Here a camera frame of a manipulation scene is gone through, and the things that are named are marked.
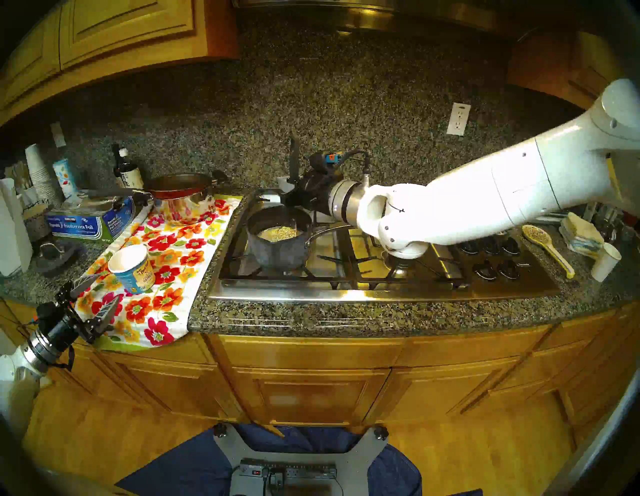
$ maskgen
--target blue cloth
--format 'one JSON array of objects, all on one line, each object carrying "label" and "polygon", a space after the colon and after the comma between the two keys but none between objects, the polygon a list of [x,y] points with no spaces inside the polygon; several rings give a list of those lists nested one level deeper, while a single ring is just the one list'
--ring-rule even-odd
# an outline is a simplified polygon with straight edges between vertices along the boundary
[{"label": "blue cloth", "polygon": [[[335,427],[282,427],[283,438],[251,424],[236,425],[256,451],[282,453],[345,453],[359,436]],[[185,441],[116,485],[139,496],[227,496],[232,467],[213,437],[213,430]],[[416,466],[391,445],[369,466],[369,495],[421,496],[422,478]]]}]

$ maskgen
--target stack of paper cups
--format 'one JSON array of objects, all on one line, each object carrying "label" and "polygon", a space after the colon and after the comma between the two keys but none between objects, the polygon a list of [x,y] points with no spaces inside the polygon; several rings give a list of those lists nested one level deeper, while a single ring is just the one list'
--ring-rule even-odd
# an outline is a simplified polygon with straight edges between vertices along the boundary
[{"label": "stack of paper cups", "polygon": [[27,157],[29,176],[31,176],[31,181],[38,192],[38,198],[59,207],[63,201],[61,191],[57,181],[53,181],[49,169],[42,160],[38,145],[27,147],[24,154]]}]

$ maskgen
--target stainless steel stovetop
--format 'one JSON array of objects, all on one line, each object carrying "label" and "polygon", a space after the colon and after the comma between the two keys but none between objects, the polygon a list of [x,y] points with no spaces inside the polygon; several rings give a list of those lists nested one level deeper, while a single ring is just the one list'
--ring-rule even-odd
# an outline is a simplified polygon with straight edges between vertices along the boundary
[{"label": "stainless steel stovetop", "polygon": [[[254,212],[274,205],[277,204],[256,202],[245,209],[224,257],[218,259],[209,298],[383,303],[532,298],[559,292],[536,257],[519,241],[510,241],[508,248],[519,251],[519,255],[509,255],[501,248],[509,239],[507,234],[482,240],[478,246],[472,243],[471,247],[463,247],[468,252],[478,250],[473,255],[465,253],[461,246],[432,244],[421,258],[400,260],[389,257],[378,240],[360,229],[343,228],[315,238],[304,267],[288,273],[266,271],[249,252],[245,224]],[[316,230],[341,224],[323,224],[320,216],[324,217],[318,214]],[[489,255],[485,250],[498,254]],[[482,265],[486,260],[493,270]]]}]

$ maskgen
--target dish towel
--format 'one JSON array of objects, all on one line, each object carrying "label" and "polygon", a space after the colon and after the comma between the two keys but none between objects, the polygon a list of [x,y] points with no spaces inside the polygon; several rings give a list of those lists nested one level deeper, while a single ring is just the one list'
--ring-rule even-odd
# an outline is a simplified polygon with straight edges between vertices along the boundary
[{"label": "dish towel", "polygon": [[[202,278],[224,235],[241,196],[215,195],[214,211],[195,224],[173,227],[151,207],[144,208],[131,225],[100,255],[85,274],[100,277],[77,299],[75,309],[87,320],[103,305],[120,299],[116,315],[95,346],[134,351],[170,344],[187,334],[189,311]],[[156,283],[142,294],[126,291],[108,262],[123,246],[145,244]]]}]

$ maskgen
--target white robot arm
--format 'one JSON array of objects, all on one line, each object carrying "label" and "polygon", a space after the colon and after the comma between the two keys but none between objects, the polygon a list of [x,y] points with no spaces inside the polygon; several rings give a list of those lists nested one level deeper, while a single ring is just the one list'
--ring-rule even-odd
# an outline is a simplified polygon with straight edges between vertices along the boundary
[{"label": "white robot arm", "polygon": [[580,117],[463,165],[427,186],[365,190],[357,225],[403,259],[590,201],[640,214],[640,95],[611,83]]}]

